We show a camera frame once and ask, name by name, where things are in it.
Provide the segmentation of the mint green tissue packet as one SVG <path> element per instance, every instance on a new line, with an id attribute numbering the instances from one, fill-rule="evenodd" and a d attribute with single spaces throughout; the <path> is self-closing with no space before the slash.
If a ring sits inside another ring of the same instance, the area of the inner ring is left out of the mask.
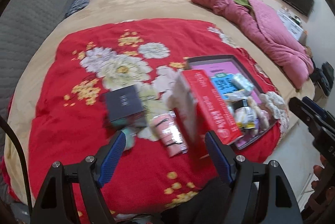
<path id="1" fill-rule="evenodd" d="M 246 96 L 251 95 L 255 88 L 254 84 L 241 73 L 234 74 L 231 83 L 238 90 L 242 90 Z"/>

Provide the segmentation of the white bear purple bow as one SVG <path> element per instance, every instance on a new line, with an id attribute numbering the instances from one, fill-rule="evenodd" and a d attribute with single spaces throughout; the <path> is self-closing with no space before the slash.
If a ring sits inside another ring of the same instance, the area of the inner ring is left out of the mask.
<path id="1" fill-rule="evenodd" d="M 259 122 L 259 128 L 261 129 L 261 131 L 267 130 L 270 126 L 269 123 L 270 116 L 268 112 L 261 109 L 252 97 L 248 97 L 247 102 L 248 105 L 255 111 L 255 114 Z"/>

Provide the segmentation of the beige bed sheet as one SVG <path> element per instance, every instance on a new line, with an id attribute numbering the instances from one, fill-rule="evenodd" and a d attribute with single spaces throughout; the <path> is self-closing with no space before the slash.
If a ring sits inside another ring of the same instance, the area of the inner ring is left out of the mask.
<path id="1" fill-rule="evenodd" d="M 236 24 L 236 17 L 192 0 L 92 0 L 62 21 L 25 68 L 9 113 L 32 196 L 53 162 L 80 162 L 108 143 L 115 129 L 104 97 L 127 86 L 137 88 L 145 127 L 102 189 L 107 206 L 119 213 L 159 211 L 199 196 L 217 175 L 204 144 L 170 157 L 149 126 L 176 105 L 173 87 L 188 58 L 233 55 L 263 94 L 284 101 L 314 96 L 310 60 L 302 73 L 284 71 Z"/>

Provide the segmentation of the white floral scrunchie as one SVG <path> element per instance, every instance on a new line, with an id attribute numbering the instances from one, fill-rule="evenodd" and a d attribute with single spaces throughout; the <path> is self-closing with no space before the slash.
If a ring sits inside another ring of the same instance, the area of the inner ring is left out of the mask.
<path id="1" fill-rule="evenodd" d="M 282 127 L 282 131 L 285 131 L 289 127 L 289 115 L 287 105 L 284 99 L 273 91 L 269 91 L 265 94 L 260 94 L 259 98 L 267 109 L 270 110 L 273 117 L 279 120 Z"/>

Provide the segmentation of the pink and blue book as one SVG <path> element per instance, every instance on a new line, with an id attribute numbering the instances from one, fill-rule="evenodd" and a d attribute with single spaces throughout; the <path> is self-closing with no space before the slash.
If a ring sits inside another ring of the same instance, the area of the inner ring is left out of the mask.
<path id="1" fill-rule="evenodd" d="M 189 68 L 204 70 L 206 75 L 208 75 L 208 77 L 211 79 L 214 87 L 218 90 L 219 94 L 225 100 L 228 99 L 225 94 L 238 91 L 238 89 L 234 87 L 234 85 L 232 85 L 231 80 L 234 74 L 241 73 L 255 86 L 250 96 L 256 101 L 257 104 L 261 102 L 259 94 L 263 93 L 263 90 L 255 81 L 255 79 L 251 75 L 248 75 L 249 72 L 243 66 L 239 66 L 237 62 L 223 61 L 215 62 L 212 64 L 201 64 L 195 62 L 189 64 Z"/>

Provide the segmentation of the dark clothes on chair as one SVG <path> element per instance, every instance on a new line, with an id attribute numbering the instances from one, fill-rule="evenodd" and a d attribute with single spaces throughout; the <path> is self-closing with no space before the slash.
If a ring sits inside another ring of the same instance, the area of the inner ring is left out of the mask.
<path id="1" fill-rule="evenodd" d="M 316 67 L 314 61 L 312 62 L 314 71 L 309 77 L 314 84 L 320 86 L 324 95 L 328 97 L 334 85 L 334 68 L 328 62 L 323 63 L 321 68 Z"/>

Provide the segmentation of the white drawer cabinet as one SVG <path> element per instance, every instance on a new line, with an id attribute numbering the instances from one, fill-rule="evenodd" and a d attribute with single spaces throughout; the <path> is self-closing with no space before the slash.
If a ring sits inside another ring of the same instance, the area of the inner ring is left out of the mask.
<path id="1" fill-rule="evenodd" d="M 290 17 L 289 15 L 283 11 L 283 10 L 278 10 L 277 15 L 281 19 L 282 23 L 284 26 L 287 28 L 289 33 L 302 45 L 306 44 L 306 37 L 307 34 L 305 30 L 296 24 Z"/>

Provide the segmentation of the dark shallow box tray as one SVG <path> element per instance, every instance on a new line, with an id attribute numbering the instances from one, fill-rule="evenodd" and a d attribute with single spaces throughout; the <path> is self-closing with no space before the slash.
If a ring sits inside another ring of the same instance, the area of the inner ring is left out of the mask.
<path id="1" fill-rule="evenodd" d="M 234 75 L 243 75 L 244 78 L 254 85 L 252 91 L 247 93 L 247 96 L 252 97 L 258 106 L 262 105 L 259 96 L 263 94 L 263 89 L 247 71 L 246 67 L 233 55 L 214 55 L 189 58 L 187 60 L 187 68 L 204 70 L 220 96 L 227 103 L 229 102 L 228 94 L 244 94 L 240 88 L 236 87 L 232 83 Z"/>

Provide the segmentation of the dark grey small box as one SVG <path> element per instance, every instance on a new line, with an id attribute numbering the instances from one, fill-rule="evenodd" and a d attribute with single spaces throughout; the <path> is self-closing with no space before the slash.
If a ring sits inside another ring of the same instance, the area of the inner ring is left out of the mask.
<path id="1" fill-rule="evenodd" d="M 145 128 L 145 109 L 135 85 L 123 87 L 104 94 L 108 121 L 115 129 L 127 126 Z"/>

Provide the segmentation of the red tissue pack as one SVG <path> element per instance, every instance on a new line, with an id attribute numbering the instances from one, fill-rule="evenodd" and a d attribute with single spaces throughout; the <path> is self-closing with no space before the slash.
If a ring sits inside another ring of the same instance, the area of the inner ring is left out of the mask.
<path id="1" fill-rule="evenodd" d="M 224 145 L 231 145 L 244 136 L 225 101 L 202 69 L 184 70 L 177 74 L 171 103 L 189 140 L 198 146 L 204 145 L 205 135 L 211 130 Z"/>

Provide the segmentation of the red floral blanket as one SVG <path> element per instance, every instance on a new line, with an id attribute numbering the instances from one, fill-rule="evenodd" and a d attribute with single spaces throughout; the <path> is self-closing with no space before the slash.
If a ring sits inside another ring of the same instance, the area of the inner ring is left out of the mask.
<path id="1" fill-rule="evenodd" d="M 121 112 L 108 93 L 134 91 L 143 110 L 132 128 L 134 147 L 120 159 L 102 193 L 117 219 L 162 213 L 187 223 L 187 212 L 211 191 L 224 191 L 212 162 L 195 152 L 168 155 L 149 122 L 168 113 L 172 89 L 190 57 L 233 54 L 267 98 L 278 91 L 248 52 L 212 23 L 143 19 L 78 31 L 60 42 L 36 105 L 28 145 L 28 175 L 37 196 L 52 162 L 77 163 L 115 133 L 108 112 Z"/>

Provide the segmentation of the yellow white snack pouch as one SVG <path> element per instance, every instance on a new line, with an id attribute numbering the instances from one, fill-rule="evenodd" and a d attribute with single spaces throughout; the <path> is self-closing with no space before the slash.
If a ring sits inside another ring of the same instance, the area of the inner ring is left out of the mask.
<path id="1" fill-rule="evenodd" d="M 256 128 L 257 115 L 246 99 L 230 102 L 229 106 L 233 111 L 233 118 L 239 129 L 250 130 Z"/>

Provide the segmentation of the grey quilted headboard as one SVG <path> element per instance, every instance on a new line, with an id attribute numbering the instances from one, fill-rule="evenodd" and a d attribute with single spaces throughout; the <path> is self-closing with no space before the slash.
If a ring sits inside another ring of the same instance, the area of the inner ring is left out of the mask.
<path id="1" fill-rule="evenodd" d="M 75 0 L 11 0 L 1 15 L 1 116 L 33 55 Z"/>

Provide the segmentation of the pink quilted duvet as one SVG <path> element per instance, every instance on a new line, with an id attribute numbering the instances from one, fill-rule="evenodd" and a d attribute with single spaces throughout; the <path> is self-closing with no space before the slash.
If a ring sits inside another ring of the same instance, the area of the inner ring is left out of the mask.
<path id="1" fill-rule="evenodd" d="M 277 12 L 260 0 L 251 8 L 234 0 L 191 0 L 234 23 L 269 59 L 279 66 L 296 89 L 308 81 L 314 66 L 305 48 L 287 30 Z"/>

